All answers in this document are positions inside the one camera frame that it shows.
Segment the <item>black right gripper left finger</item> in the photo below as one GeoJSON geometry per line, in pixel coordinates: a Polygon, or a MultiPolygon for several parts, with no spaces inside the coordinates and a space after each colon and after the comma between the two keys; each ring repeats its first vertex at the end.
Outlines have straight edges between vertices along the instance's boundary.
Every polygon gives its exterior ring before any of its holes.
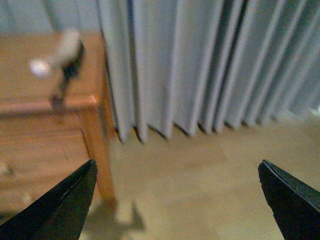
{"type": "Polygon", "coordinates": [[[78,240],[92,204],[97,165],[90,159],[0,226],[2,240],[78,240]]]}

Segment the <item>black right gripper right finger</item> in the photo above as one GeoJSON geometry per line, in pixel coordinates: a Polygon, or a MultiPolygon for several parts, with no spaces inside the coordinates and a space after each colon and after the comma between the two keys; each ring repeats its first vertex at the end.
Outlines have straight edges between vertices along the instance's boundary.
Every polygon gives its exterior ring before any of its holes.
{"type": "Polygon", "coordinates": [[[267,204],[285,240],[320,238],[320,192],[264,159],[258,176],[267,204]]]}

